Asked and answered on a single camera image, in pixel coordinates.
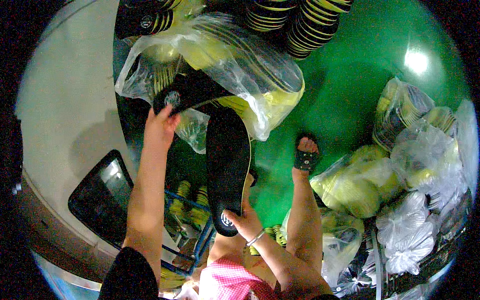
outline blue metal frame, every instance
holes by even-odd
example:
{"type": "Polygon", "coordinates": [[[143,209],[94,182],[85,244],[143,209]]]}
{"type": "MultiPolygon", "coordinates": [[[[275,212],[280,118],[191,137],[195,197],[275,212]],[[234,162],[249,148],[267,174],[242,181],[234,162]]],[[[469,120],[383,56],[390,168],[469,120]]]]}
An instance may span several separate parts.
{"type": "MultiPolygon", "coordinates": [[[[210,209],[208,209],[207,206],[204,206],[204,205],[198,204],[196,202],[190,201],[186,198],[183,198],[182,196],[178,196],[177,194],[175,194],[173,192],[165,190],[165,195],[169,196],[168,201],[167,201],[167,209],[172,204],[171,203],[171,198],[175,198],[175,199],[178,199],[182,202],[189,203],[192,206],[200,208],[200,209],[202,209],[206,212],[210,212],[210,209]]],[[[184,254],[181,254],[178,251],[175,251],[175,250],[173,250],[173,249],[171,249],[171,248],[169,248],[165,245],[162,245],[163,249],[192,262],[192,265],[190,266],[190,268],[188,268],[188,270],[184,270],[184,269],[181,269],[179,267],[176,267],[176,266],[174,266],[170,263],[167,263],[164,260],[162,260],[162,262],[161,262],[162,267],[166,268],[166,269],[168,269],[172,272],[175,272],[179,275],[183,275],[183,276],[192,275],[193,271],[195,270],[195,267],[197,266],[198,262],[200,261],[200,258],[203,256],[203,254],[204,254],[204,252],[205,252],[205,250],[206,250],[206,248],[207,248],[207,246],[208,246],[208,244],[209,244],[209,242],[210,242],[214,233],[215,233],[215,228],[213,227],[212,217],[210,216],[207,220],[207,223],[205,224],[204,229],[200,233],[200,237],[198,238],[198,241],[197,241],[197,243],[195,245],[195,248],[193,250],[193,255],[191,257],[187,256],[187,255],[184,255],[184,254]]]]}

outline leg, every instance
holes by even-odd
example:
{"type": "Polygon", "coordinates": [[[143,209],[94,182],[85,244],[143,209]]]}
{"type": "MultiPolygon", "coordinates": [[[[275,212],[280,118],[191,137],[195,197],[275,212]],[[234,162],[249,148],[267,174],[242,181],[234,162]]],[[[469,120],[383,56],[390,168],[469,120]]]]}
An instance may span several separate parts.
{"type": "MultiPolygon", "coordinates": [[[[298,149],[305,152],[318,152],[317,145],[306,137],[300,140],[298,149]]],[[[320,274],[322,270],[322,221],[308,175],[308,171],[292,168],[294,188],[287,225],[287,251],[313,265],[320,274]]]]}
{"type": "MultiPolygon", "coordinates": [[[[242,202],[249,200],[250,185],[252,182],[253,176],[248,174],[247,180],[245,181],[245,185],[243,187],[242,202]]],[[[234,237],[224,237],[223,235],[217,233],[212,250],[208,255],[207,265],[213,263],[221,257],[227,257],[228,259],[243,265],[243,248],[245,248],[246,243],[247,241],[240,234],[237,234],[234,237]]]]}

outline insole logo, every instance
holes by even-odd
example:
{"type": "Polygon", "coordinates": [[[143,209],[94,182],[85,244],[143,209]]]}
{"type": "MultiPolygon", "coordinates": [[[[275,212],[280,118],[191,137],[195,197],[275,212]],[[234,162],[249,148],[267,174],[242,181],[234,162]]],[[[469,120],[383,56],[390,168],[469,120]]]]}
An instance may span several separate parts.
{"type": "Polygon", "coordinates": [[[223,213],[222,213],[221,220],[222,220],[223,225],[225,225],[227,227],[233,226],[233,223],[230,222],[230,220],[228,220],[227,217],[223,213]]]}

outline bracelet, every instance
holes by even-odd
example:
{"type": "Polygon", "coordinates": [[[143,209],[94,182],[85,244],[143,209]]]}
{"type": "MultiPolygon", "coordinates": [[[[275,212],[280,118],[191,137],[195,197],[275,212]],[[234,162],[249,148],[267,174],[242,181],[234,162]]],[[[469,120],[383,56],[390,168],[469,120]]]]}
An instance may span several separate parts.
{"type": "Polygon", "coordinates": [[[249,242],[247,243],[247,247],[252,246],[256,241],[258,241],[258,240],[262,237],[262,235],[263,235],[264,233],[265,233],[265,228],[263,228],[262,231],[260,231],[260,233],[257,234],[256,237],[253,238],[253,240],[251,240],[251,241],[249,241],[249,242]]]}

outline pink checkered shirt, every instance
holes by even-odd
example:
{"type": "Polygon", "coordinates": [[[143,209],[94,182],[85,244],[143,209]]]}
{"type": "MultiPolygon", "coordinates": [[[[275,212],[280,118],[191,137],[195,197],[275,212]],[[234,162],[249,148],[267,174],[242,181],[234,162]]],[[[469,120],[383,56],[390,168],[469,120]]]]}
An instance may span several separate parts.
{"type": "Polygon", "coordinates": [[[251,291],[260,300],[277,300],[272,288],[242,265],[220,258],[200,275],[200,299],[245,300],[251,291]]]}

